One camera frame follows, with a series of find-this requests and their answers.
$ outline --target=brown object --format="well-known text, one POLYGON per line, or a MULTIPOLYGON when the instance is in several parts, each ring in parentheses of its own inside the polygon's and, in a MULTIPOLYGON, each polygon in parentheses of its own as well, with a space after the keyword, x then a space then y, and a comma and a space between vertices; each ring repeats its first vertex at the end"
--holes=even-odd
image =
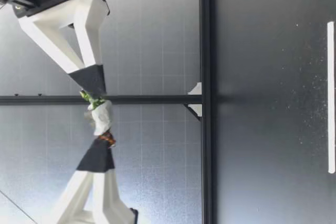
POLYGON ((106 131, 104 134, 98 136, 98 138, 104 141, 108 141, 110 144, 110 147, 115 146, 116 140, 114 139, 113 135, 109 131, 106 131))

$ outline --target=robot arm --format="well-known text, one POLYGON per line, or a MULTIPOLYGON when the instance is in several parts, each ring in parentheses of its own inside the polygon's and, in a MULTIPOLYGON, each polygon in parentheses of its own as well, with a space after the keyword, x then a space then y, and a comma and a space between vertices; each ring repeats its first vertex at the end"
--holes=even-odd
POLYGON ((106 93, 99 29, 106 0, 0 0, 11 4, 23 31, 93 98, 106 93), (81 58, 60 33, 75 29, 81 58))

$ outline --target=cable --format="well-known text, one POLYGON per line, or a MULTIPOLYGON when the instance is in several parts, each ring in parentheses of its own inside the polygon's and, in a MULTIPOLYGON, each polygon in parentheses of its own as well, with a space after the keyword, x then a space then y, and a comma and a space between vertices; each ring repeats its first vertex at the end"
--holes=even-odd
POLYGON ((7 198, 15 207, 17 207, 25 216, 27 216, 33 223, 37 224, 37 222, 31 217, 29 216, 29 214, 27 214, 26 212, 24 212, 24 210, 19 207, 14 201, 12 201, 3 191, 0 190, 0 194, 2 194, 3 196, 5 196, 5 198, 7 198))

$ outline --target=black table surface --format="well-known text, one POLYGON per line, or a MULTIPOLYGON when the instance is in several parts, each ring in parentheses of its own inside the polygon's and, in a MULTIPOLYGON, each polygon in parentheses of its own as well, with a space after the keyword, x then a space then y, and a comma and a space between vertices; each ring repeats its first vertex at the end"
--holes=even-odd
POLYGON ((327 22, 336 21, 336 0, 211 7, 216 223, 336 223, 327 131, 327 22))

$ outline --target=metal extrusion bar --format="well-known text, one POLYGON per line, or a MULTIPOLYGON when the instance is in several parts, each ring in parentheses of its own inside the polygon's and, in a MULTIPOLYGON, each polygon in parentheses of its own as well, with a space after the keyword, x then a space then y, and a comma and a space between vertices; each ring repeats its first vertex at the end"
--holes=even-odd
POLYGON ((201 42, 201 78, 202 78, 202 198, 203 224, 216 223, 213 216, 213 185, 212 185, 212 149, 214 127, 213 118, 213 87, 214 65, 211 59, 211 14, 210 1, 200 0, 200 42, 201 42))
MULTIPOLYGON (((113 104, 200 104, 201 95, 112 95, 106 96, 113 104)), ((87 104, 80 96, 0 96, 4 105, 76 105, 87 104)))

